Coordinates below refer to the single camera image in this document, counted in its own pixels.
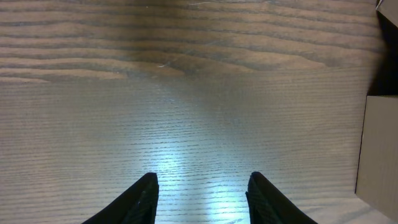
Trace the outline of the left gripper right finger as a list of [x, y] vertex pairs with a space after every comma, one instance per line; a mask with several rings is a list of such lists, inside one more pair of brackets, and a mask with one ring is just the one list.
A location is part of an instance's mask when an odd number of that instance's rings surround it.
[[246, 198], [250, 224], [317, 224], [260, 172], [253, 172]]

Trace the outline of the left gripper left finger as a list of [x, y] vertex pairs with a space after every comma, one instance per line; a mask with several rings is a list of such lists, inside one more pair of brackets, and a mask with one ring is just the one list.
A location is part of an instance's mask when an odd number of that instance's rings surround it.
[[158, 199], [157, 174], [148, 172], [83, 224], [154, 224]]

